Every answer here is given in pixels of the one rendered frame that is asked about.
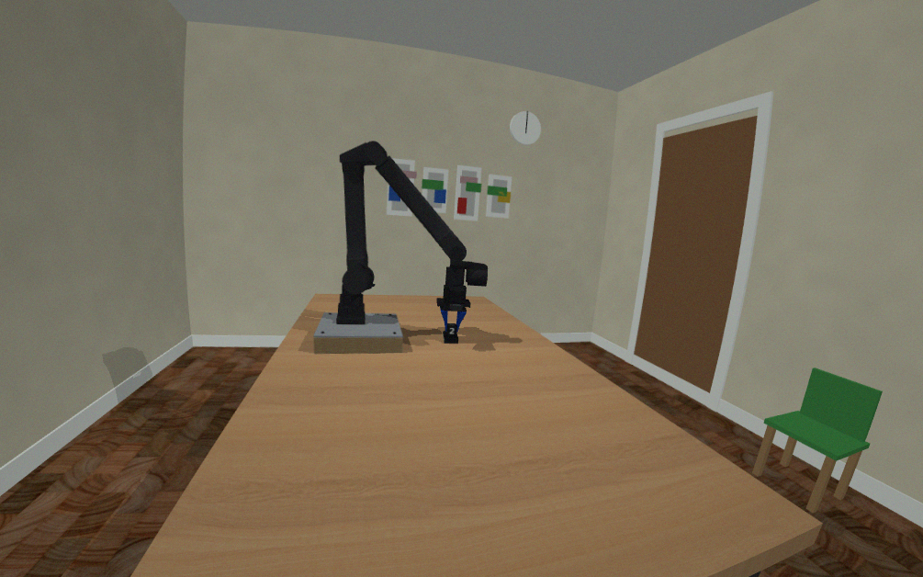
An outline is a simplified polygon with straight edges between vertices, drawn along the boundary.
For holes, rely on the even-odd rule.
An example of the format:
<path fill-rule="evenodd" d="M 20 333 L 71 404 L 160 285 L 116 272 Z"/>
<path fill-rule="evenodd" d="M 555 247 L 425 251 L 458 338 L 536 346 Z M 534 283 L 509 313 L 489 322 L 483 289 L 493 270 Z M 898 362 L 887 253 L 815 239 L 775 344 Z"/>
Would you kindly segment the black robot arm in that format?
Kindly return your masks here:
<path fill-rule="evenodd" d="M 481 263 L 463 261 L 467 255 L 464 244 L 447 227 L 442 217 L 438 216 L 398 164 L 394 163 L 390 156 L 387 157 L 387 151 L 378 142 L 370 142 L 340 154 L 340 163 L 343 163 L 347 272 L 343 275 L 343 294 L 340 294 L 336 323 L 366 323 L 364 295 L 360 293 L 375 286 L 373 270 L 367 267 L 365 165 L 376 166 L 377 172 L 387 180 L 394 192 L 450 258 L 445 283 L 454 286 L 444 285 L 443 302 L 450 303 L 450 310 L 463 310 L 467 287 L 457 285 L 464 284 L 465 277 L 465 282 L 469 286 L 486 287 L 488 267 Z"/>

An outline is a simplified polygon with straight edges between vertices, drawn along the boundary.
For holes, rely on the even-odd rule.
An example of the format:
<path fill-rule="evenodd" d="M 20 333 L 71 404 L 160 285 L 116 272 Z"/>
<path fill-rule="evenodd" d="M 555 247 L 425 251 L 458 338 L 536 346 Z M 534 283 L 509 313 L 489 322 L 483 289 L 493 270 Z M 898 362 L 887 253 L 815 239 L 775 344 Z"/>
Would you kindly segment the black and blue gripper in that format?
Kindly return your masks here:
<path fill-rule="evenodd" d="M 441 313 L 442 313 L 442 316 L 445 322 L 445 331 L 446 331 L 447 330 L 447 312 L 453 311 L 453 310 L 450 310 L 450 303 L 443 302 L 443 297 L 437 297 L 436 302 L 437 302 L 437 307 L 440 307 L 440 310 L 441 310 Z M 470 308 L 470 304 L 471 303 L 469 300 L 465 300 L 465 304 L 463 305 L 463 310 L 457 311 L 457 331 L 459 329 L 460 323 L 465 317 L 465 314 L 467 314 L 467 309 L 465 309 L 465 307 Z"/>

